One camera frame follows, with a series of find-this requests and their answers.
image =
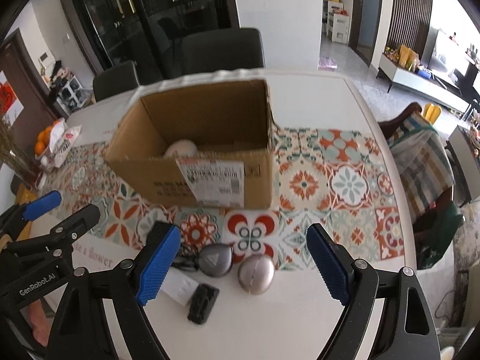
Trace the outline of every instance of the white round object in box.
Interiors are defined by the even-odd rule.
[[[181,139],[172,143],[165,151],[164,157],[195,157],[197,145],[191,140]]]

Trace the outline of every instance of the pile of oranges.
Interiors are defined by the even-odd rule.
[[[55,120],[51,126],[48,126],[47,128],[45,128],[45,130],[40,132],[40,134],[37,137],[37,143],[35,144],[36,155],[41,155],[45,151],[45,149],[47,148],[50,142],[50,133],[52,131],[52,128],[54,125],[56,125],[59,122],[60,120]]]

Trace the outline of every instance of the open cardboard box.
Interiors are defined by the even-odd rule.
[[[153,93],[124,115],[106,161],[152,203],[266,209],[272,200],[272,123],[268,87],[262,79]],[[163,158],[166,149],[181,139],[192,140],[198,155]],[[217,171],[220,181],[212,176]],[[240,188],[232,186],[237,181]]]

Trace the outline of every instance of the patterned tablecloth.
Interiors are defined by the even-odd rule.
[[[108,143],[73,148],[49,174],[43,193],[60,191],[52,214],[63,220],[88,203],[101,211],[91,233],[141,249],[154,221],[173,222],[186,250],[231,243],[235,262],[273,257],[277,269],[313,269],[307,228],[320,222],[354,258],[404,255],[397,202],[373,136],[356,131],[281,128],[275,134],[273,201],[269,210],[162,207],[143,199],[104,162]]]

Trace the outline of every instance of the dried plant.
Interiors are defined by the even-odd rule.
[[[10,122],[0,110],[0,161],[8,165],[23,181],[33,186],[40,167],[14,141]]]

